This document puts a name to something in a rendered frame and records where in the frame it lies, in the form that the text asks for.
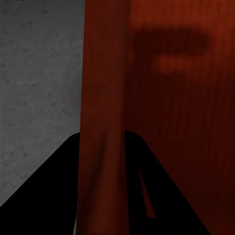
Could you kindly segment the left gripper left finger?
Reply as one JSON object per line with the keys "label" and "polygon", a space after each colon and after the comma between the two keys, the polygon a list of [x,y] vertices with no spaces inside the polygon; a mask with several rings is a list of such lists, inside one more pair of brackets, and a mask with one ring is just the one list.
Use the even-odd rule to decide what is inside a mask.
{"label": "left gripper left finger", "polygon": [[73,235],[79,139],[68,137],[0,207],[0,235]]}

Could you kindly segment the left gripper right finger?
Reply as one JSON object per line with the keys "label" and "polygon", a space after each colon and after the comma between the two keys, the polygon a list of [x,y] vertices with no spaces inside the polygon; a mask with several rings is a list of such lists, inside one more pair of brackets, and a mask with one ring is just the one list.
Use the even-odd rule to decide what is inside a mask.
{"label": "left gripper right finger", "polygon": [[[144,139],[124,133],[129,235],[211,235]],[[138,167],[157,218],[147,216]]]}

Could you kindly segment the storage box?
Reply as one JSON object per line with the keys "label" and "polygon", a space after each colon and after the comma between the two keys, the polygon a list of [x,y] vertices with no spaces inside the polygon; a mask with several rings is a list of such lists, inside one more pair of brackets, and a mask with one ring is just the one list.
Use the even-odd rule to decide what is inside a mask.
{"label": "storage box", "polygon": [[85,0],[76,235],[129,235],[125,130],[235,235],[235,0]]}

